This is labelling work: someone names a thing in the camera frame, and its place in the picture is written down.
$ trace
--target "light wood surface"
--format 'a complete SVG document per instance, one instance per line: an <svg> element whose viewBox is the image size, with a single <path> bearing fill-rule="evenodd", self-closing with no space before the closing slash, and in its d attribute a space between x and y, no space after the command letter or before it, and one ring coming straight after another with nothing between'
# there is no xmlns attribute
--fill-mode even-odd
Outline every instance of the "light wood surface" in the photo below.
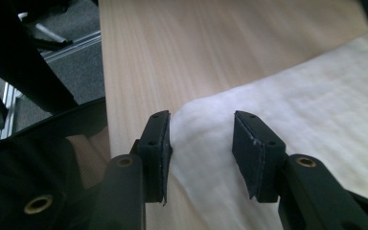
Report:
<svg viewBox="0 0 368 230"><path fill-rule="evenodd" d="M174 115L368 32L352 0L100 0L100 15L112 156L129 152L152 113ZM168 205L148 205L148 229L206 229L169 183Z"/></svg>

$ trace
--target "white cloth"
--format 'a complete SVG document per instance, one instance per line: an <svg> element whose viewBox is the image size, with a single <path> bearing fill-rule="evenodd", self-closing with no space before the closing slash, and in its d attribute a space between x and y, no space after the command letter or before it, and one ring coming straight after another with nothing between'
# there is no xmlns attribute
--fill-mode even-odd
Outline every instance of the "white cloth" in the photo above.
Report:
<svg viewBox="0 0 368 230"><path fill-rule="evenodd" d="M345 189L368 197L368 34L172 116L171 173L208 227L282 229L277 204L248 199L231 152L236 110L258 115L288 154L316 157Z"/></svg>

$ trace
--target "gray carpet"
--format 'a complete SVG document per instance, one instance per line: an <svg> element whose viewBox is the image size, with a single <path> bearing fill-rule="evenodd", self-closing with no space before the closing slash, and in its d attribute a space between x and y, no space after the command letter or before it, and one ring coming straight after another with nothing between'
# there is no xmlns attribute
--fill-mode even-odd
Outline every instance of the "gray carpet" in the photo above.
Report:
<svg viewBox="0 0 368 230"><path fill-rule="evenodd" d="M100 30L99 9L90 0L73 0L66 12L60 7L53 7L42 14L36 22L25 24L34 37L52 40L35 28L36 23L66 39L76 40ZM74 95L77 103L83 104L104 97L101 43L56 59L50 62L49 66ZM28 99L17 99L14 130L21 130L49 116L49 113Z"/></svg>

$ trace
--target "white fabric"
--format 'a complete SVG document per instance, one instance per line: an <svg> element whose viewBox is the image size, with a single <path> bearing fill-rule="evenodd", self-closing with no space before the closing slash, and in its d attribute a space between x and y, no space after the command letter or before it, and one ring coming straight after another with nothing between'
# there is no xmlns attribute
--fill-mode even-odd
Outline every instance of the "white fabric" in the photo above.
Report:
<svg viewBox="0 0 368 230"><path fill-rule="evenodd" d="M172 116L171 172L209 228L282 229L277 204L248 199L231 152L236 110L258 115L288 154L316 157L344 188L368 197L368 34Z"/></svg>

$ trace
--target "floor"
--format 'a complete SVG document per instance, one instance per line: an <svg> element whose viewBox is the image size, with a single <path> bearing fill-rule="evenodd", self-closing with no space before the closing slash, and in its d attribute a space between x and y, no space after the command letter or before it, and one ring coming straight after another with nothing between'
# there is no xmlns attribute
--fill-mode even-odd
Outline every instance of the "floor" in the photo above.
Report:
<svg viewBox="0 0 368 230"><path fill-rule="evenodd" d="M91 0L72 0L66 12L61 7L53 7L42 14L35 22L25 24L36 38L52 40L35 28L41 24L56 35L74 42L89 39L78 49L68 48L65 55L61 52L44 52L49 66L58 78L74 95L79 104L104 97L104 73L102 64L101 40L92 41L90 37L100 35L99 9ZM5 83L0 80L0 96L3 99ZM19 92L13 111L13 132L44 120L50 114L41 110Z"/></svg>

